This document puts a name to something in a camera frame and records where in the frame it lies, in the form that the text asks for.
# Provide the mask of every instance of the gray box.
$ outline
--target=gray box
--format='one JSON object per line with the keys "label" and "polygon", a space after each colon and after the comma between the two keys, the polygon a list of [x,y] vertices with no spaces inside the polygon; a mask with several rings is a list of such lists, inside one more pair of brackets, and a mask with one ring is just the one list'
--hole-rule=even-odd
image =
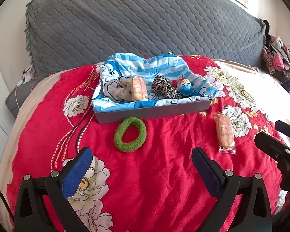
{"label": "gray box", "polygon": [[99,124],[122,122],[128,117],[139,119],[159,118],[164,116],[179,115],[184,113],[194,113],[206,111],[211,104],[211,100],[196,101],[183,104],[168,104],[154,107],[137,108],[113,112],[95,113]]}

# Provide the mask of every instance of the green fuzzy hair tie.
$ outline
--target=green fuzzy hair tie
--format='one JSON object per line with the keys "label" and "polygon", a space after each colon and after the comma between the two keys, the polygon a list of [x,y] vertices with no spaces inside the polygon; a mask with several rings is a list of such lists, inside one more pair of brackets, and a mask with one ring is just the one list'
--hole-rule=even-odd
{"label": "green fuzzy hair tie", "polygon": [[[138,129],[138,137],[132,142],[123,143],[121,140],[122,136],[130,125],[136,126],[136,128]],[[144,144],[146,134],[146,126],[144,122],[136,117],[129,117],[126,118],[117,128],[114,136],[114,143],[119,151],[122,151],[124,153],[133,152]]]}

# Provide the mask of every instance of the plastic wrapper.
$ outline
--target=plastic wrapper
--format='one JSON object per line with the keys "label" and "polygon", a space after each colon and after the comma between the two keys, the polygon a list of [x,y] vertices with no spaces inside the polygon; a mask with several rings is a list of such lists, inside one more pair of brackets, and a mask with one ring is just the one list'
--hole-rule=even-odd
{"label": "plastic wrapper", "polygon": [[214,113],[220,153],[236,154],[230,119],[220,112]]}
{"label": "plastic wrapper", "polygon": [[145,81],[142,77],[131,77],[131,93],[132,101],[148,100]]}

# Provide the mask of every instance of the silver bolt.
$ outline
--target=silver bolt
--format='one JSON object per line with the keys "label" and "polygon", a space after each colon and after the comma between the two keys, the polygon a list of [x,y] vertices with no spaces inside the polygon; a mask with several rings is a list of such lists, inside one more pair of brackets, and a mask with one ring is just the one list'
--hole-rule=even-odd
{"label": "silver bolt", "polygon": [[53,171],[52,173],[51,173],[51,176],[52,177],[57,177],[59,175],[59,172],[58,171]]}
{"label": "silver bolt", "polygon": [[225,171],[225,174],[226,174],[227,176],[233,176],[233,172],[232,172],[231,170],[226,170],[226,171]]}
{"label": "silver bolt", "polygon": [[261,180],[261,179],[262,179],[262,176],[261,176],[259,173],[256,173],[254,176],[255,176],[258,180]]}
{"label": "silver bolt", "polygon": [[27,180],[29,180],[29,179],[30,179],[30,175],[29,175],[29,174],[26,174],[26,175],[24,176],[24,180],[27,181]]}

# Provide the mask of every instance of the gray quilted headboard cover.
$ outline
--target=gray quilted headboard cover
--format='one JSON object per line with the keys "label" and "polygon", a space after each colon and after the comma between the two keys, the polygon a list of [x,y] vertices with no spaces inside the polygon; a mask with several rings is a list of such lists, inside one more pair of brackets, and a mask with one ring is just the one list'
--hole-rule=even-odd
{"label": "gray quilted headboard cover", "polygon": [[265,32],[261,19],[229,0],[32,0],[26,23],[39,79],[118,52],[259,66]]}

